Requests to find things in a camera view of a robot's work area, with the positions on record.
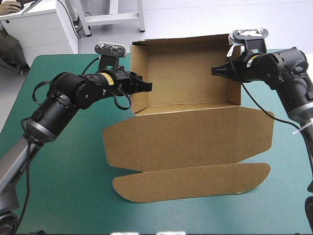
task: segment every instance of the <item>brown cardboard box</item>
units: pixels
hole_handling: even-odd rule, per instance
[[[110,165],[143,172],[113,181],[124,198],[234,194],[266,179],[268,164],[238,162],[270,148],[273,120],[240,106],[239,83],[211,75],[211,67],[228,62],[227,37],[133,43],[131,70],[152,82],[153,91],[132,95],[135,117],[103,133]]]

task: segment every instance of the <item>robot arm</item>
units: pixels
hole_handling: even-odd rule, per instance
[[[16,183],[25,171],[28,172],[27,167],[40,148],[54,141],[79,109],[87,109],[100,99],[114,97],[116,106],[127,110],[131,106],[128,95],[152,90],[152,83],[142,81],[142,76],[119,66],[119,58],[126,52],[123,46],[98,43],[95,51],[101,54],[97,73],[74,75],[64,72],[51,82],[42,82],[36,86],[33,100],[39,108],[31,117],[23,119],[22,123],[26,122],[26,126],[22,125],[25,135],[0,160],[1,234],[2,228],[8,230],[4,234],[14,234],[19,225],[16,216],[11,213],[11,210],[19,207]],[[47,98],[40,104],[35,98],[35,91],[47,84],[50,85]],[[129,106],[119,105],[116,96],[125,96]]]
[[[313,120],[313,84],[307,74],[307,58],[295,47],[266,53],[264,39],[267,36],[268,31],[264,28],[232,31],[228,38],[230,44],[233,44],[231,49],[234,46],[244,46],[245,50],[234,61],[231,60],[230,50],[230,62],[212,68],[212,75],[239,81],[244,89],[244,83],[264,81],[272,90],[276,90],[288,117],[298,122],[301,128],[291,122],[272,118],[299,129],[307,147],[313,173],[313,128],[306,128]],[[313,192],[313,181],[308,186],[308,191]],[[305,210],[313,230],[313,197],[307,199]]]

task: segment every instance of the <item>white floor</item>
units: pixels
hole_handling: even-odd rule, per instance
[[[92,15],[107,12],[108,0],[84,0]],[[79,53],[94,53],[97,42],[124,45],[149,38],[190,37],[228,33],[232,29],[265,27],[268,49],[298,47],[313,53],[312,0],[143,0],[146,32],[139,23],[93,26],[92,37],[83,35]],[[136,0],[120,0],[119,12],[136,10]],[[0,70],[0,130],[25,79]]]

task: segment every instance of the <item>table surface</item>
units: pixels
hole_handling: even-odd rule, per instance
[[[37,108],[31,98],[33,88],[64,71],[81,73],[96,56],[51,55],[34,61],[0,134],[0,156],[20,139],[20,120]],[[120,64],[128,70],[129,56]],[[95,63],[89,72],[96,69]],[[247,87],[267,110],[287,118],[276,93],[266,84],[256,82]],[[38,100],[44,100],[46,91],[47,87],[40,88]],[[243,106],[255,108],[244,93]],[[304,212],[304,201],[310,195],[306,192],[311,182],[310,166],[305,145],[300,135],[292,135],[292,127],[275,123],[272,148],[245,161],[271,165],[268,178],[256,189],[239,195],[138,204],[114,191],[112,180],[134,171],[109,166],[102,139],[105,127],[132,116],[131,111],[117,109],[111,98],[99,101],[88,110],[80,110],[58,139],[42,148],[31,165],[30,201],[20,233],[38,229],[50,234],[311,232]],[[17,191],[22,204],[25,177]]]
[[[23,13],[26,10],[27,6],[31,3],[27,3],[24,6],[24,9],[20,12],[10,13],[4,16],[0,16],[0,21],[9,20],[20,17],[34,16],[40,14],[47,14],[56,11],[56,0],[42,0],[36,6],[31,8],[28,12]]]

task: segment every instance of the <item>box lid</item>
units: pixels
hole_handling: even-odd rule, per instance
[[[237,163],[268,150],[273,120],[240,106],[136,116],[103,132],[108,163],[156,171]]]
[[[113,186],[122,197],[147,203],[246,192],[269,171],[266,163],[198,166],[117,177]]]

